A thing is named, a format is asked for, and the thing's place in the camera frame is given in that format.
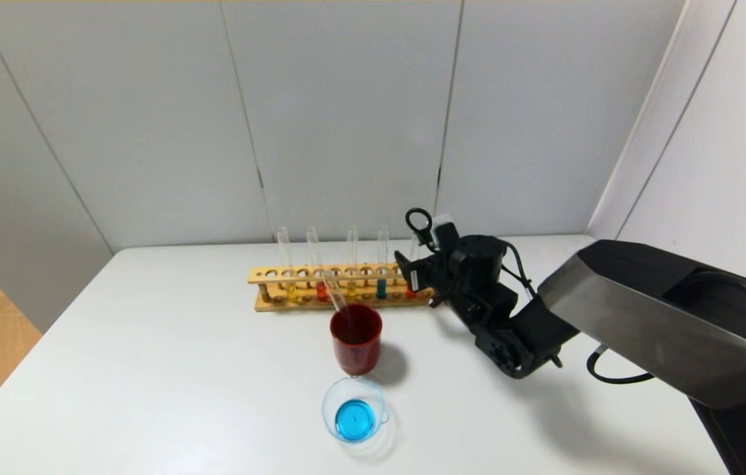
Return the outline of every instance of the white table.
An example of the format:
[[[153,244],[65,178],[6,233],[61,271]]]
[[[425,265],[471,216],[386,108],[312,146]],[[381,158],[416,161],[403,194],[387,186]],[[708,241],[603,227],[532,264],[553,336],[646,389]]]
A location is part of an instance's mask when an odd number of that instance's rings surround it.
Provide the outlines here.
[[[541,282],[592,240],[511,241]],[[343,248],[325,244],[325,261]],[[373,252],[363,243],[361,260]],[[446,307],[382,310],[373,376],[398,440],[376,463],[349,457],[321,420],[323,394],[343,376],[330,315],[253,310],[247,272],[277,259],[273,244],[115,256],[1,387],[0,475],[726,473],[677,391],[589,376],[589,337],[566,343],[563,369],[513,381]],[[638,371],[615,354],[599,370]]]

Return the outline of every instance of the white wall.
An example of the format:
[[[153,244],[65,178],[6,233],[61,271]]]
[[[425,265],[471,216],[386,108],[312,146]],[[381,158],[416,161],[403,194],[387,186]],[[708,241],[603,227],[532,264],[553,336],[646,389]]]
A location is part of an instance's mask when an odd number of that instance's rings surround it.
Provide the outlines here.
[[[0,2],[0,48],[115,252],[270,240],[219,3]]]
[[[407,237],[432,208],[457,2],[223,3],[275,226]]]
[[[0,285],[45,331],[111,258],[0,57]]]
[[[587,234],[615,239],[622,230],[689,104],[734,4],[735,0],[687,0]]]
[[[619,238],[746,276],[746,2]]]
[[[583,232],[682,6],[466,2],[437,210],[465,232]]]

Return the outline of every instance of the red liquid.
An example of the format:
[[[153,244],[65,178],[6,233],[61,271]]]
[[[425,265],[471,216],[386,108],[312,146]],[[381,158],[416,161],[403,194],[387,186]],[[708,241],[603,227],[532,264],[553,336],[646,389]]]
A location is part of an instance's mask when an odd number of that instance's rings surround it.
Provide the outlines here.
[[[317,283],[317,300],[328,301],[328,291],[325,289],[325,282]]]
[[[350,303],[349,315],[334,312],[331,330],[334,355],[340,369],[348,375],[369,373],[379,361],[381,351],[381,316],[372,307]]]

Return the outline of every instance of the blue liquid in cup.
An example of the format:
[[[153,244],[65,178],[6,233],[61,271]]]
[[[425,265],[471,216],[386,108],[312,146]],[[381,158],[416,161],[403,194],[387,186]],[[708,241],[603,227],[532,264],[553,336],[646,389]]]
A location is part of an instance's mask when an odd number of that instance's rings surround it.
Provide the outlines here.
[[[360,399],[344,402],[334,416],[337,433],[349,442],[364,440],[373,433],[375,413],[370,405]]]

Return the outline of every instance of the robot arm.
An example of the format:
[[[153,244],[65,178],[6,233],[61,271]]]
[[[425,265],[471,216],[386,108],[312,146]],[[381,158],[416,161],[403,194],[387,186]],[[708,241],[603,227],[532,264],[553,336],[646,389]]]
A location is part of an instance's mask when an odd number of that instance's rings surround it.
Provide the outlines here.
[[[422,229],[411,223],[417,213],[428,221]],[[584,332],[600,350],[610,348],[686,394],[728,470],[746,474],[745,278],[644,244],[597,241],[511,316],[517,294],[499,282],[500,271],[533,292],[515,247],[491,236],[460,237],[452,223],[433,228],[430,218],[418,208],[406,215],[432,255],[411,262],[397,252],[396,262],[415,292],[436,291],[430,305],[447,301],[505,375],[561,366],[563,343]],[[518,274],[502,264],[508,249]],[[596,359],[588,365],[594,375]]]

